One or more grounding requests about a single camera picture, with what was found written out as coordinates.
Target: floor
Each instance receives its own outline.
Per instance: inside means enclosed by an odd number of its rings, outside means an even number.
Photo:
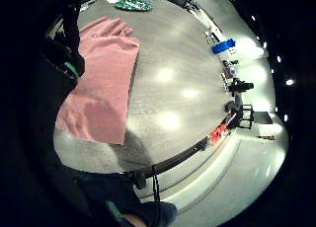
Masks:
[[[141,41],[129,92],[123,146],[86,141],[56,129],[55,150],[71,168],[123,172],[165,161],[202,140],[226,117],[220,60],[209,50],[204,26],[184,9],[152,0],[132,13],[98,0],[79,16],[79,28],[120,17]]]

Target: green object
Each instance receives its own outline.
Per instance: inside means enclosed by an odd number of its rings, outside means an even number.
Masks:
[[[116,7],[126,11],[150,11],[151,4],[146,0],[121,0],[116,3]]]
[[[77,79],[80,77],[74,65],[72,65],[70,62],[65,62],[64,65],[68,67],[76,75]]]
[[[108,209],[110,210],[110,212],[112,213],[112,215],[116,219],[116,221],[121,222],[121,220],[123,219],[123,216],[119,212],[117,206],[109,200],[106,200],[106,206],[108,207]]]

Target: green mat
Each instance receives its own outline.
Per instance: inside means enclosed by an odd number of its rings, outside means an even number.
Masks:
[[[116,3],[116,7],[126,11],[150,11],[151,4],[146,0],[121,0]]]

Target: person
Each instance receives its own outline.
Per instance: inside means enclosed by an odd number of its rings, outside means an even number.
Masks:
[[[90,211],[97,222],[107,221],[105,208],[118,212],[123,226],[167,227],[176,218],[176,205],[168,202],[148,201],[141,203],[134,192],[128,173],[94,174],[82,172],[76,183],[85,193]]]

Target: blue object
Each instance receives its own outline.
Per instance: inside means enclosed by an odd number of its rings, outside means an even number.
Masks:
[[[236,46],[236,41],[232,38],[230,38],[227,41],[220,42],[214,46],[211,47],[211,50],[214,54],[218,54],[219,52],[225,51],[230,47]]]

